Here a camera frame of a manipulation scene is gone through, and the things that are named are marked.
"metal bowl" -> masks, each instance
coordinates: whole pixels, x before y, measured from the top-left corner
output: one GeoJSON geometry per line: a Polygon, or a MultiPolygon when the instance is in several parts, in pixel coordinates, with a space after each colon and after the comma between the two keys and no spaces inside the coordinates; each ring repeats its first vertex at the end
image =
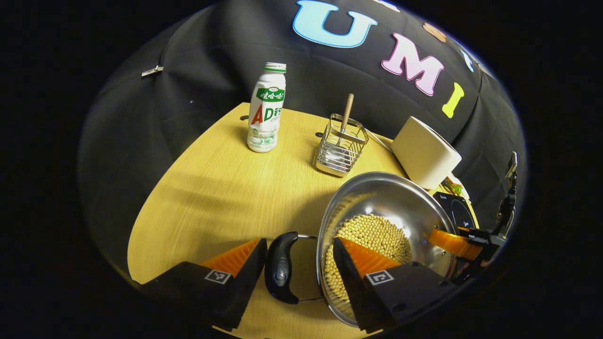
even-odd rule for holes
{"type": "Polygon", "coordinates": [[[434,227],[455,233],[444,209],[423,188],[391,173],[360,174],[343,184],[331,199],[318,234],[316,268],[318,284],[331,312],[342,322],[358,327],[350,302],[331,292],[324,277],[325,255],[341,223],[360,214],[384,217],[410,240],[413,261],[429,267],[442,277],[450,277],[454,255],[427,241],[434,227]]]}

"white cable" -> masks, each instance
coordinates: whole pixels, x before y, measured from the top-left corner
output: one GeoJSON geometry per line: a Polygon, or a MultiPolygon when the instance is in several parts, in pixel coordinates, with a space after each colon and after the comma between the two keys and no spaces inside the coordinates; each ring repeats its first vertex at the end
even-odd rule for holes
{"type": "Polygon", "coordinates": [[[366,128],[365,128],[365,131],[367,131],[368,134],[373,138],[373,140],[375,140],[376,142],[378,142],[379,145],[385,147],[386,150],[388,150],[388,151],[390,151],[392,153],[394,152],[394,151],[391,150],[391,148],[387,147],[387,145],[385,145],[381,140],[379,140],[379,138],[377,138],[377,136],[374,135],[373,132],[367,130],[366,128]]]}

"letter u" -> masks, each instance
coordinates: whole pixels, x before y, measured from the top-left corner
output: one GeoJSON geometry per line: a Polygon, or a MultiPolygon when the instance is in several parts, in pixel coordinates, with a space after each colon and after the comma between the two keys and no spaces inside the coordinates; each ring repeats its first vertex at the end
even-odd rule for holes
{"type": "Polygon", "coordinates": [[[345,35],[333,34],[324,29],[324,22],[329,13],[339,10],[339,7],[312,0],[300,0],[297,4],[300,9],[293,20],[293,30],[304,39],[323,45],[339,48],[360,46],[366,39],[369,28],[377,25],[372,18],[349,11],[347,14],[354,18],[350,31],[345,35]]]}

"metal utensil holder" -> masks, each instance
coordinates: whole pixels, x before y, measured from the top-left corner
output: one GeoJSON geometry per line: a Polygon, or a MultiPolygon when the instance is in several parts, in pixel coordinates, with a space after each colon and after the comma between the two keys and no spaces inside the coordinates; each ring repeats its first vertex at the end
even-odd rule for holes
{"type": "Polygon", "coordinates": [[[342,120],[343,116],[331,114],[314,159],[318,170],[338,177],[345,177],[350,172],[368,142],[367,130],[360,122],[348,119],[342,133],[342,120]]]}

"colorful letter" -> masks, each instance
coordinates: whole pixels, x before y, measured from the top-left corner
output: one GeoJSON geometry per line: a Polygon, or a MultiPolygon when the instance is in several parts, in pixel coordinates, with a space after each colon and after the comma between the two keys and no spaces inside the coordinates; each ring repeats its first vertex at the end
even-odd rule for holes
{"type": "Polygon", "coordinates": [[[266,114],[264,115],[264,121],[268,121],[270,118],[272,118],[273,114],[274,114],[273,109],[266,109],[266,114]]]}
{"type": "Polygon", "coordinates": [[[358,12],[349,11],[347,14],[354,18],[352,27],[346,35],[333,34],[324,29],[324,22],[331,11],[339,7],[320,1],[300,0],[300,6],[295,19],[293,30],[302,38],[321,43],[323,45],[352,48],[362,45],[368,34],[368,29],[377,22],[370,17],[358,12]]]}
{"type": "Polygon", "coordinates": [[[394,5],[390,4],[389,2],[385,2],[385,1],[383,1],[383,0],[373,0],[373,1],[374,1],[374,2],[378,2],[378,3],[382,4],[383,6],[386,6],[386,7],[387,7],[387,8],[389,8],[390,10],[394,10],[394,11],[396,11],[396,12],[400,13],[400,10],[399,10],[399,9],[398,9],[396,6],[394,6],[394,5]]]}
{"type": "Polygon", "coordinates": [[[473,72],[473,67],[471,67],[471,64],[473,62],[471,61],[471,59],[469,59],[469,55],[467,55],[467,53],[465,53],[465,51],[463,51],[462,49],[460,49],[460,51],[463,54],[463,57],[465,57],[465,63],[467,64],[467,67],[469,67],[469,69],[473,72]]]}
{"type": "Polygon", "coordinates": [[[465,91],[463,90],[461,85],[459,85],[458,83],[454,83],[454,92],[452,92],[452,95],[450,96],[448,102],[444,104],[444,106],[442,106],[442,112],[444,112],[444,114],[448,118],[452,118],[456,105],[458,105],[459,100],[461,100],[461,98],[464,96],[465,91]]]}
{"type": "Polygon", "coordinates": [[[383,60],[381,66],[396,75],[402,74],[402,62],[405,62],[406,79],[412,80],[423,73],[421,78],[415,81],[415,85],[423,93],[432,96],[434,94],[435,81],[444,69],[444,65],[433,56],[423,60],[418,59],[418,51],[415,44],[407,37],[394,33],[396,47],[388,60],[383,60]]]}
{"type": "Polygon", "coordinates": [[[253,120],[251,121],[251,124],[252,125],[255,124],[256,121],[258,121],[260,124],[262,122],[264,122],[262,120],[262,105],[261,104],[260,104],[260,107],[257,108],[257,112],[256,112],[255,116],[253,117],[253,120]]]}

